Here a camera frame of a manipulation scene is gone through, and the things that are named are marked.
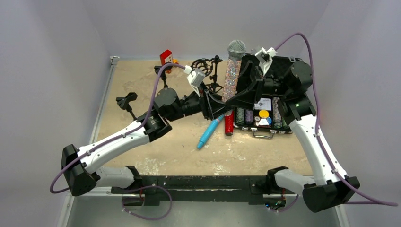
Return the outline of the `blue toy microphone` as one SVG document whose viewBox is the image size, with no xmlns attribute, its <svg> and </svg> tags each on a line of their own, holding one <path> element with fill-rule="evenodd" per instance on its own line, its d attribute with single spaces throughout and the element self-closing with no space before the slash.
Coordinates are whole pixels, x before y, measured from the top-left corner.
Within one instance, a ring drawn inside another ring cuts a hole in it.
<svg viewBox="0 0 401 227">
<path fill-rule="evenodd" d="M 214 119 L 210 122 L 209 126 L 199 139 L 199 142 L 197 144 L 197 149 L 202 149 L 204 145 L 208 142 L 212 134 L 214 133 L 215 129 L 217 126 L 220 124 L 220 122 L 224 119 L 224 115 L 219 116 L 217 119 Z"/>
</svg>

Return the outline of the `red glitter microphone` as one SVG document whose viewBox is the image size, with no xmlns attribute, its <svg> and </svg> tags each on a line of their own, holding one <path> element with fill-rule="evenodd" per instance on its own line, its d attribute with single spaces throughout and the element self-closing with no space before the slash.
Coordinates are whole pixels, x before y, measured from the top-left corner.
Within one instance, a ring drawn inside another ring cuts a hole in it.
<svg viewBox="0 0 401 227">
<path fill-rule="evenodd" d="M 225 135 L 232 136 L 234 130 L 234 111 L 228 111 L 225 114 Z"/>
</svg>

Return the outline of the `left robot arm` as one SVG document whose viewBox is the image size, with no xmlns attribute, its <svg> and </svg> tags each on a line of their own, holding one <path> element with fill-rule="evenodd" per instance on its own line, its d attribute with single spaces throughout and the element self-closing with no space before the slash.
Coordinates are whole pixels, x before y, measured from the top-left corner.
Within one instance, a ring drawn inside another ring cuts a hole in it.
<svg viewBox="0 0 401 227">
<path fill-rule="evenodd" d="M 202 113 L 207 120 L 214 120 L 229 110 L 229 106 L 207 90 L 193 91 L 179 99 L 174 89 L 164 88 L 157 92 L 152 105 L 149 113 L 105 139 L 80 148 L 72 144 L 63 148 L 61 170 L 73 196 L 83 195 L 96 187 L 131 187 L 139 180 L 134 167 L 110 168 L 105 167 L 105 163 L 163 137 L 172 130 L 169 124 L 172 121 L 197 113 Z"/>
</svg>

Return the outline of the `black tripod shock mount stand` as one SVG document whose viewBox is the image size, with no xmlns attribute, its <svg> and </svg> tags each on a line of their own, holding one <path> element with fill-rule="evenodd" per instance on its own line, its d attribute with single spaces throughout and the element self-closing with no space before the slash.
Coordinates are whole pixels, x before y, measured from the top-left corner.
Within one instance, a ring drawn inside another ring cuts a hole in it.
<svg viewBox="0 0 401 227">
<path fill-rule="evenodd" d="M 191 63 L 192 68 L 198 68 L 203 71 L 206 77 L 209 77 L 211 83 L 207 84 L 206 87 L 211 90 L 213 93 L 217 93 L 223 89 L 223 86 L 218 84 L 217 82 L 217 69 L 218 64 L 221 63 L 223 60 L 218 56 L 215 55 L 213 58 L 206 59 L 200 58 L 196 59 Z"/>
</svg>

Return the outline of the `red toy block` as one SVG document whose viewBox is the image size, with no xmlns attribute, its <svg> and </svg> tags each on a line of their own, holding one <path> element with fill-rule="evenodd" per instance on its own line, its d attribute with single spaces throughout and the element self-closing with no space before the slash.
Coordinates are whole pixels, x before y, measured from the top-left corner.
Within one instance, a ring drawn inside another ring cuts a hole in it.
<svg viewBox="0 0 401 227">
<path fill-rule="evenodd" d="M 167 49 L 159 55 L 161 65 L 165 65 L 166 63 L 178 63 L 177 59 L 173 58 L 172 52 Z"/>
</svg>

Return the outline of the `rhinestone silver microphone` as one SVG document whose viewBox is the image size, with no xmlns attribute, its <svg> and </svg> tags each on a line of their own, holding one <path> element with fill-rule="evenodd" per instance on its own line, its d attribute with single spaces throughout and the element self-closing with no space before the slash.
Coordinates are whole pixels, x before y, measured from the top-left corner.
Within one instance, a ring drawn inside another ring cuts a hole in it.
<svg viewBox="0 0 401 227">
<path fill-rule="evenodd" d="M 246 46 L 241 40 L 233 40 L 228 46 L 228 61 L 225 74 L 222 101 L 226 102 L 236 93 L 236 87 L 242 64 L 242 57 L 245 54 Z"/>
</svg>

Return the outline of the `black poker chip case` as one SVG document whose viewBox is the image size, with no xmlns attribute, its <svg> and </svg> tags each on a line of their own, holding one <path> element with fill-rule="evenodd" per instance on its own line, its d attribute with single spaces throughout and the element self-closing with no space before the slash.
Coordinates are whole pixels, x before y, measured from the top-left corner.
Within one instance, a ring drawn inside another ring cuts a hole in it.
<svg viewBox="0 0 401 227">
<path fill-rule="evenodd" d="M 253 109 L 246 110 L 240 107 L 234 109 L 234 129 L 244 131 L 264 131 L 271 134 L 291 134 L 292 131 L 282 118 L 278 109 L 279 80 L 293 63 L 302 61 L 294 57 L 273 57 L 273 62 L 268 69 L 264 81 L 257 80 L 258 84 L 253 87 L 256 92 L 257 102 L 252 101 Z"/>
</svg>

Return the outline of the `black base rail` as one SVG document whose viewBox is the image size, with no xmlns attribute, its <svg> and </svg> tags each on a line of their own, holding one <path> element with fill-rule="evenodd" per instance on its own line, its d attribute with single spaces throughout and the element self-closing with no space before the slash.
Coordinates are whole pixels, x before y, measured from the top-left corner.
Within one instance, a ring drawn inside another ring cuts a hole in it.
<svg viewBox="0 0 401 227">
<path fill-rule="evenodd" d="M 141 195 L 146 206 L 161 201 L 246 202 L 264 204 L 268 197 L 281 198 L 292 191 L 274 186 L 267 175 L 140 175 L 130 166 L 134 183 L 113 186 L 112 194 Z"/>
</svg>

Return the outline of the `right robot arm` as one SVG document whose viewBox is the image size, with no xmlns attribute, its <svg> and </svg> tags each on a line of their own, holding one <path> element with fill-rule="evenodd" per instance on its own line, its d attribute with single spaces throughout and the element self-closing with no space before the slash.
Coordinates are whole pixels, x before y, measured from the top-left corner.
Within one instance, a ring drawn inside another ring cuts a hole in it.
<svg viewBox="0 0 401 227">
<path fill-rule="evenodd" d="M 306 95 L 313 83 L 312 68 L 301 59 L 276 56 L 270 67 L 262 68 L 264 59 L 252 54 L 242 58 L 236 95 L 228 100 L 231 107 L 251 110 L 261 98 L 278 100 L 278 111 L 300 142 L 313 176 L 307 177 L 281 166 L 267 172 L 267 191 L 288 189 L 301 196 L 314 213 L 344 204 L 360 186 L 357 177 L 348 176 L 329 147 L 317 125 L 317 111 Z"/>
</svg>

